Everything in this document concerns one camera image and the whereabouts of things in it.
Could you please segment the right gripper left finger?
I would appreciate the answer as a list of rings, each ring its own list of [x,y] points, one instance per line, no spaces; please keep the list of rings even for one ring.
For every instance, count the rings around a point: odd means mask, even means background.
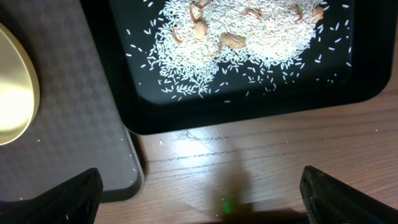
[[[90,168],[30,200],[1,202],[1,224],[94,223],[103,194],[97,168]]]

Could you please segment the rice grains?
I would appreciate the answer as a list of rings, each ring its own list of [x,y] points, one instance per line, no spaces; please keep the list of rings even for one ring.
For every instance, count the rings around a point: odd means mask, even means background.
[[[208,26],[201,40],[194,36],[191,3]],[[313,24],[316,6],[324,13]],[[305,77],[335,83],[353,67],[348,2],[127,1],[114,11],[139,93],[154,104],[211,98],[229,103],[229,91],[274,92]],[[245,37],[246,46],[223,45],[222,33]]]

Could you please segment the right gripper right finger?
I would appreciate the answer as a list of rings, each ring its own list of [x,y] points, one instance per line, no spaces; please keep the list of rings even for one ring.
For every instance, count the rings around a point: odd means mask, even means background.
[[[313,167],[306,166],[300,193],[310,223],[397,223],[397,210]]]

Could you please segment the yellow plate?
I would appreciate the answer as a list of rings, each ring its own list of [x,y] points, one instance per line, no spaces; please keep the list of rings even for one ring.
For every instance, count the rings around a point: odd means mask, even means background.
[[[40,104],[36,69],[17,37],[1,24],[1,145],[19,138]]]

